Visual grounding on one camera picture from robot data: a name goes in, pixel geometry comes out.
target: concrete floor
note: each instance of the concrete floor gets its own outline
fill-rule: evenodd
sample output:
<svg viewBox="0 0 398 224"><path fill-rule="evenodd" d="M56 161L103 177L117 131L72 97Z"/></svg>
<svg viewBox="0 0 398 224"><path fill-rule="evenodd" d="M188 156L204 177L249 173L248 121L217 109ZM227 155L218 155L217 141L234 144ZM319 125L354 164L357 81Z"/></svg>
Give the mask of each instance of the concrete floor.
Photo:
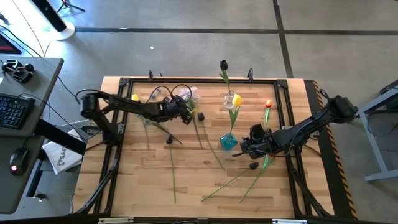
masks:
<svg viewBox="0 0 398 224"><path fill-rule="evenodd" d="M54 7L60 5L60 1L51 2ZM60 15L79 27L277 28L272 0L72 3L86 12L64 9ZM279 0L279 6L285 29L398 30L398 2L393 0ZM35 39L23 33L25 25L17 13L13 16L18 26L12 29L39 49ZM60 77L72 92L99 88L104 75L147 75L150 69L165 76L214 77L221 59L229 62L229 74L234 77L245 76L250 67L255 77L287 76L277 34L78 32L67 41L49 42L45 32L37 30L43 45L50 43L46 57L64 58ZM357 106L376 97L380 88L397 78L398 35L287 35L286 39L295 78L316 80L330 96L347 96ZM78 105L60 83L50 99L68 121L82 119ZM50 122L63 124L54 113ZM332 125L332 129L358 217L397 223L398 179L364 182L364 175L379 172L379 168L360 120ZM385 157L389 167L396 169L398 154L394 150L389 149ZM50 199L39 203L23 198L15 214L0 215L0 219L67 214L76 179L76 174L43 175L38 190Z"/></svg>

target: computer mouse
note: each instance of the computer mouse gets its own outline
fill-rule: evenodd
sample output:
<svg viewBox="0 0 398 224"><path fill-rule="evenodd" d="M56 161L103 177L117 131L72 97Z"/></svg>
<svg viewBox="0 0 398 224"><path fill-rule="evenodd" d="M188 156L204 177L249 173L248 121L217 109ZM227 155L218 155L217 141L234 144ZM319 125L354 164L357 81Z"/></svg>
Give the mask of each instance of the computer mouse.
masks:
<svg viewBox="0 0 398 224"><path fill-rule="evenodd" d="M27 169L28 150L20 147L12 153L10 158L10 172L12 175L22 175Z"/></svg>

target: keyboard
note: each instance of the keyboard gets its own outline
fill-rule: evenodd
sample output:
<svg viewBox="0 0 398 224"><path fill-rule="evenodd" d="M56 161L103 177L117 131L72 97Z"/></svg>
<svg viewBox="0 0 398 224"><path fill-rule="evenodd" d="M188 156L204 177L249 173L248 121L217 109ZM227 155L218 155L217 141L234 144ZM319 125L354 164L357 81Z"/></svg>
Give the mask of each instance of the keyboard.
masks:
<svg viewBox="0 0 398 224"><path fill-rule="evenodd" d="M21 129L35 99L0 93L0 127Z"/></svg>

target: orange flower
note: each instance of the orange flower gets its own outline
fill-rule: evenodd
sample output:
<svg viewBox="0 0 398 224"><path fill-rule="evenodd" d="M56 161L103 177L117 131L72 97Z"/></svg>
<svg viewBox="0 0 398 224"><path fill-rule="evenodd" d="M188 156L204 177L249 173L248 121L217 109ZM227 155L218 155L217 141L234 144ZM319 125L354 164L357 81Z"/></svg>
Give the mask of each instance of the orange flower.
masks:
<svg viewBox="0 0 398 224"><path fill-rule="evenodd" d="M264 105L266 108L270 108L272 106L272 100L267 100L267 102Z"/></svg>

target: tripod leg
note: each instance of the tripod leg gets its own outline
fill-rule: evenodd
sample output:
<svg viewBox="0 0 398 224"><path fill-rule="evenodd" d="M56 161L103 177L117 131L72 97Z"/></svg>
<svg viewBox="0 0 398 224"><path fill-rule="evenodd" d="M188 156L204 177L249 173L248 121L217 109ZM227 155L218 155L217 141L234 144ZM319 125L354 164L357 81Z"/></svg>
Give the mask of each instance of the tripod leg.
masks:
<svg viewBox="0 0 398 224"><path fill-rule="evenodd" d="M78 10L80 10L80 11L83 11L83 12L86 12L84 9L82 9L82 8L80 8L80 7L77 7L77 6L74 6L74 5L72 5L72 4L69 4L69 3L65 3L65 5L68 7L72 7L72 8L75 8L75 9L78 9Z"/></svg>
<svg viewBox="0 0 398 224"><path fill-rule="evenodd" d="M64 4L61 5L61 7L58 8L57 12L60 12Z"/></svg>

